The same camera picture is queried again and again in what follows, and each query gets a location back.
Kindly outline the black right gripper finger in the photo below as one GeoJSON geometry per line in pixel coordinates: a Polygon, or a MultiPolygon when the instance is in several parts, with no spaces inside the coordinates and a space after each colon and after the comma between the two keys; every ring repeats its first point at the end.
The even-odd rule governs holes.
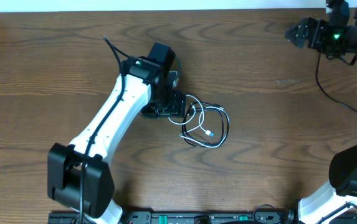
{"type": "Polygon", "coordinates": [[[309,19],[309,17],[301,19],[297,24],[286,31],[285,37],[287,39],[308,39],[310,34],[308,28],[309,19]]]}
{"type": "Polygon", "coordinates": [[[307,38],[304,38],[301,35],[290,35],[290,34],[286,34],[285,38],[298,48],[303,48],[305,42],[308,40],[307,38]]]}

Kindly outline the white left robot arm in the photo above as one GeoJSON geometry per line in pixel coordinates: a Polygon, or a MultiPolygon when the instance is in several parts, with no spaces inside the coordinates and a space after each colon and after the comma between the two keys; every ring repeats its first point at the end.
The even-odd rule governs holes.
{"type": "Polygon", "coordinates": [[[118,60],[117,82],[90,124],[66,146],[55,143],[47,158],[47,194],[76,215],[51,215],[49,223],[118,223],[110,172],[115,150],[137,116],[181,118],[186,97],[176,89],[180,73],[171,47],[154,43],[147,56],[118,60]]]}

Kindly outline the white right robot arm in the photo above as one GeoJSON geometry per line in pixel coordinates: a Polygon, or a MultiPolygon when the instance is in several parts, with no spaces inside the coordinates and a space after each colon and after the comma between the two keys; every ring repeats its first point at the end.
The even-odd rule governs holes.
{"type": "MultiPolygon", "coordinates": [[[[355,24],[350,26],[350,7],[345,0],[327,1],[327,21],[303,18],[286,31],[285,37],[295,46],[304,45],[325,55],[328,60],[354,57],[347,64],[357,63],[357,8],[355,24]]],[[[347,215],[357,210],[357,145],[337,153],[330,163],[329,179],[310,196],[300,199],[288,210],[282,223],[350,223],[357,216],[347,215]]]]}

